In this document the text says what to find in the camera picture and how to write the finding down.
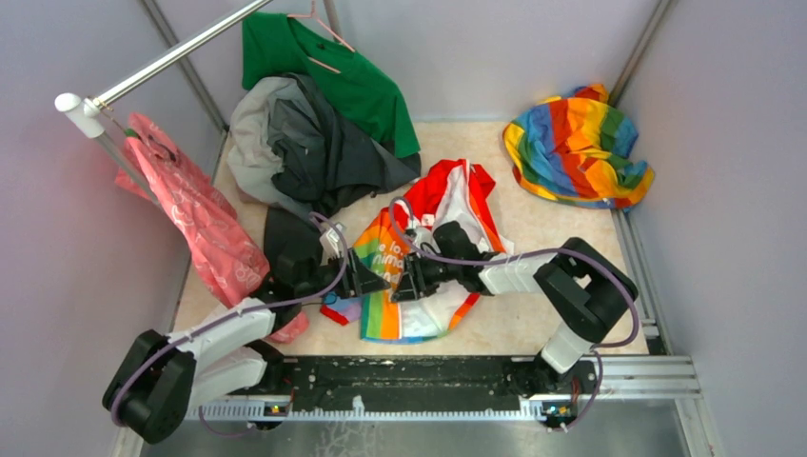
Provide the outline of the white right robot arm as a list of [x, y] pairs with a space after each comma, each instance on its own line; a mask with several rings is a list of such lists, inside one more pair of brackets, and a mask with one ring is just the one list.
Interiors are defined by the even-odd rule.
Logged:
[[639, 291], [631, 279], [579, 237], [560, 248], [508, 255], [483, 250], [453, 221], [432, 232], [410, 229], [412, 251], [404, 259], [394, 303], [435, 294], [444, 283], [470, 293], [498, 296], [541, 293], [562, 323], [539, 353], [536, 379], [548, 392], [562, 391], [573, 379], [573, 366], [600, 344]]

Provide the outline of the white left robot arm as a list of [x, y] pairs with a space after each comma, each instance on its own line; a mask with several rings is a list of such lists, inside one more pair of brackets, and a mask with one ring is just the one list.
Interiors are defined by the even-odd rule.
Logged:
[[149, 444], [170, 436], [194, 408], [232, 391], [278, 391], [282, 355], [263, 340], [276, 328], [277, 309], [334, 293], [357, 298], [386, 290], [354, 249], [325, 263], [284, 254], [266, 279], [232, 309], [183, 332], [153, 329], [132, 343], [102, 398], [114, 424]]

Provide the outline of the red white cartoon jacket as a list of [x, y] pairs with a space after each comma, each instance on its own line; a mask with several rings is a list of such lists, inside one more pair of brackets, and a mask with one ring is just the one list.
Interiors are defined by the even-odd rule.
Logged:
[[381, 209], [353, 248], [389, 283], [357, 299], [330, 296], [320, 312], [334, 322], [360, 324], [366, 341], [416, 344], [444, 336], [482, 297], [480, 266], [510, 253], [487, 199], [495, 180], [480, 164], [444, 159], [394, 208]]

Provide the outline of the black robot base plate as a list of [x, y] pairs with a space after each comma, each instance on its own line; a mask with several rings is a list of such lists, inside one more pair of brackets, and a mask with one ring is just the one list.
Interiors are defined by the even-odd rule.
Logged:
[[531, 356], [286, 357], [239, 392], [286, 395], [299, 412], [347, 410], [356, 397], [370, 412], [500, 412], [515, 411], [534, 395], [570, 400], [592, 393], [592, 362], [562, 375], [538, 362]]

